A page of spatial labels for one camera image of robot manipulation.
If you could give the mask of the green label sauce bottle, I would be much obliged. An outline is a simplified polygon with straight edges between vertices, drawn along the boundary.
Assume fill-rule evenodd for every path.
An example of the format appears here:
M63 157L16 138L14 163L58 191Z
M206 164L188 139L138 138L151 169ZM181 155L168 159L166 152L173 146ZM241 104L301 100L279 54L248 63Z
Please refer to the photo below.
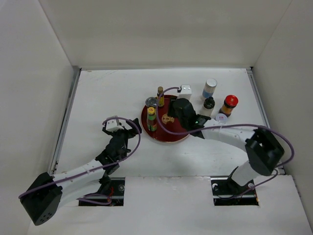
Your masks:
M152 132L157 130L157 115L154 107L147 108L147 127Z

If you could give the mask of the small yellow label bottle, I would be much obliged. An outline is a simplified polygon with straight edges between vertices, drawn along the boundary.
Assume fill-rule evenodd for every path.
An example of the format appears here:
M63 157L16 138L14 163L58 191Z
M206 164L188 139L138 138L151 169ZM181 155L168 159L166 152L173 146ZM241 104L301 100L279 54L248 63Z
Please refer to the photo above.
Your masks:
M157 89L157 105L160 108L164 106L164 93L162 86L159 86Z

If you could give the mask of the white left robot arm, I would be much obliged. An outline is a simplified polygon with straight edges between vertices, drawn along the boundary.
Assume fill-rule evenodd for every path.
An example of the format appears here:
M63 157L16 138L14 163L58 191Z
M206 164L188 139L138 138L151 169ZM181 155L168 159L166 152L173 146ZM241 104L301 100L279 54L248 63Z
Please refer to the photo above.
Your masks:
M46 223L56 211L73 200L85 201L96 194L105 195L110 189L111 179L120 162L134 152L128 141L140 137L142 129L137 118L125 119L130 126L125 128L117 116L106 119L103 132L111 137L105 149L95 159L78 168L63 173L40 174L19 200L35 226Z

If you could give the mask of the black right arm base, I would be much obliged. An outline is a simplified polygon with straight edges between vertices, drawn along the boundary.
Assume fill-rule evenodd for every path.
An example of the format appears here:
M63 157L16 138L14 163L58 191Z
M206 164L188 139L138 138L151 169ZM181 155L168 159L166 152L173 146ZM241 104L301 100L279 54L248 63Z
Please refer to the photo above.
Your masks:
M227 177L212 177L211 188L215 206L258 206L254 180L240 186Z

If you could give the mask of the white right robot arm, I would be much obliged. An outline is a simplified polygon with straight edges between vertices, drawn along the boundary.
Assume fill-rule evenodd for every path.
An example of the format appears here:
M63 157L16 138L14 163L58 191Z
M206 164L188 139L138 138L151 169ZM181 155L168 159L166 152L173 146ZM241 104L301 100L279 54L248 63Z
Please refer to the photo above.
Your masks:
M228 177L227 188L239 193L258 176L269 176L285 151L268 129L257 126L253 130L225 127L210 117L196 114L186 98L171 99L168 115L177 118L190 135L205 140L220 141L237 147L247 154L247 161L236 167Z

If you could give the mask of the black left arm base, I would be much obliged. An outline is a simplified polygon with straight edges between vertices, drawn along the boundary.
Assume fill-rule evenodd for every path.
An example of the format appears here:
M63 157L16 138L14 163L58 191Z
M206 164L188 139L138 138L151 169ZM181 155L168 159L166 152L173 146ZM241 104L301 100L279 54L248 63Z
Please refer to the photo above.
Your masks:
M110 183L88 197L79 200L80 207L121 207L124 206L125 178L111 178Z

